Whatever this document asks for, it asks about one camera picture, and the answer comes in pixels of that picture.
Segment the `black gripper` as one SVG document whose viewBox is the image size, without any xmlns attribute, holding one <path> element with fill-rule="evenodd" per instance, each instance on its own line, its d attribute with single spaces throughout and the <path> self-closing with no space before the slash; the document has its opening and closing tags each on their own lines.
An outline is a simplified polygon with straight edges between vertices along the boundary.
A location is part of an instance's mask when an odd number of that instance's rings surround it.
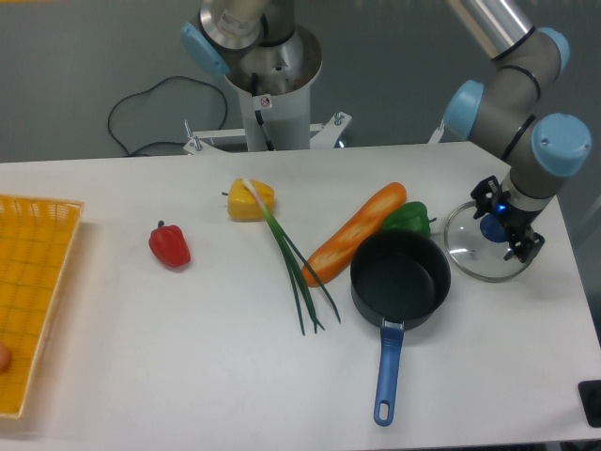
<svg viewBox="0 0 601 451">
<path fill-rule="evenodd" d="M 482 235 L 495 243 L 509 243 L 505 261 L 516 258 L 530 263 L 545 244 L 538 233 L 528 234 L 537 210 L 527 210 L 530 200 L 521 193 L 509 176 L 499 182 L 495 176 L 482 179 L 471 191 L 475 202 L 473 219 L 479 220 Z"/>
</svg>

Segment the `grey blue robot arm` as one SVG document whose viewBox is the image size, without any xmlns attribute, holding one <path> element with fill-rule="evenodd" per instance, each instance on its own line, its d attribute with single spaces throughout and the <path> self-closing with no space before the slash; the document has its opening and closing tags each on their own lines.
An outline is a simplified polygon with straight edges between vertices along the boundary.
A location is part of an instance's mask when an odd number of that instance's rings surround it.
<svg viewBox="0 0 601 451">
<path fill-rule="evenodd" d="M 563 73 L 569 44 L 561 33 L 534 26 L 512 1 L 453 1 L 451 9 L 497 71 L 487 85 L 462 85 L 442 125 L 510 166 L 503 181 L 483 181 L 471 196 L 483 235 L 508 243 L 508 257 L 525 263 L 544 242 L 532 222 L 592 145 L 576 117 L 532 114 Z M 292 2 L 206 1 L 180 35 L 201 69 L 237 89 L 249 150 L 303 149 L 323 140 L 310 132 L 309 101 L 320 46 L 296 23 Z"/>
</svg>

